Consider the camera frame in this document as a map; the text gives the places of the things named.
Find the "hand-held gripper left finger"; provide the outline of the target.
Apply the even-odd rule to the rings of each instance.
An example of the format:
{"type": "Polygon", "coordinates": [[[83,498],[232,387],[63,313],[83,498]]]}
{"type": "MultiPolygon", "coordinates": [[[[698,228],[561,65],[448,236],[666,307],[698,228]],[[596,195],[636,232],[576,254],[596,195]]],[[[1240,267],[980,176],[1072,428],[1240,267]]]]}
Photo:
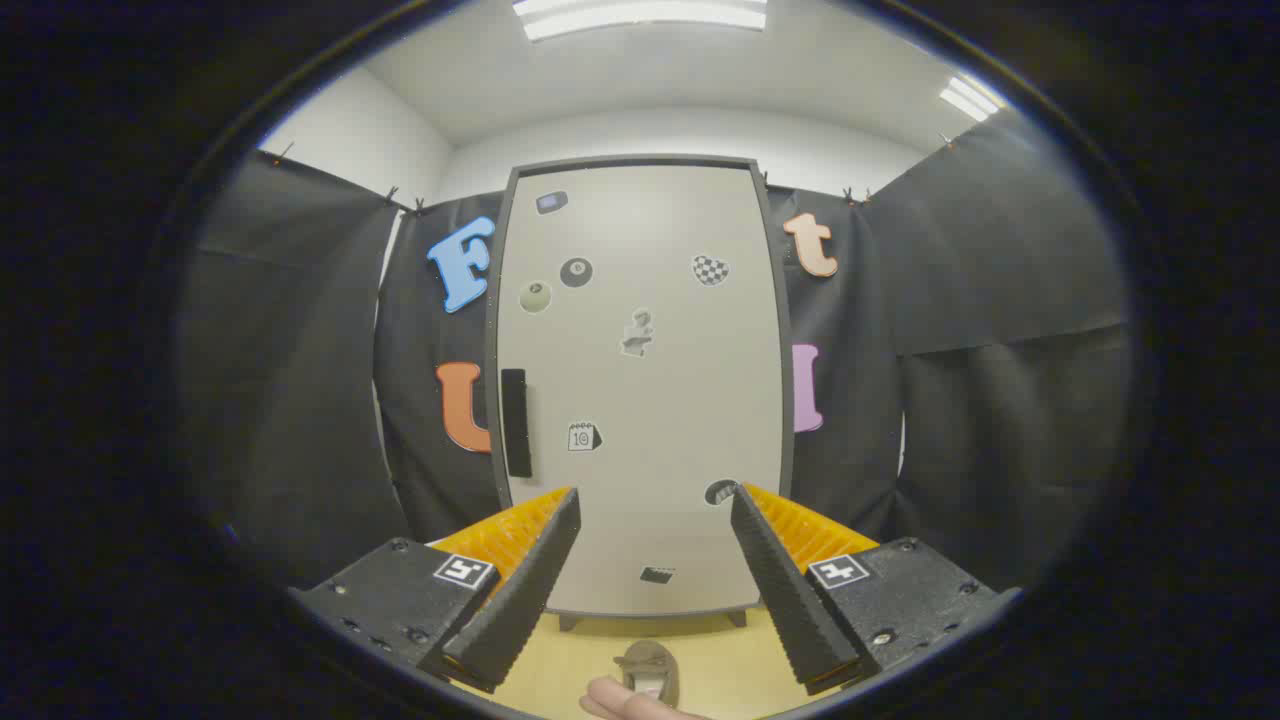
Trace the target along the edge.
{"type": "Polygon", "coordinates": [[[563,487],[431,543],[396,537],[292,597],[389,664],[493,692],[524,652],[581,527],[563,487]]]}

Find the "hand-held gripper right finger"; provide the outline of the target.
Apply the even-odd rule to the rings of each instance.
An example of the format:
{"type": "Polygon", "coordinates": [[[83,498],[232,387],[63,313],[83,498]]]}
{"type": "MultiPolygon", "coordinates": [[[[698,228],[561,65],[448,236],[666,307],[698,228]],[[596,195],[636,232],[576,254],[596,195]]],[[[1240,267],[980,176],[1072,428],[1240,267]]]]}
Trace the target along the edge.
{"type": "Polygon", "coordinates": [[[920,664],[1015,603],[916,537],[876,542],[755,486],[730,523],[795,679],[809,694],[920,664]]]}

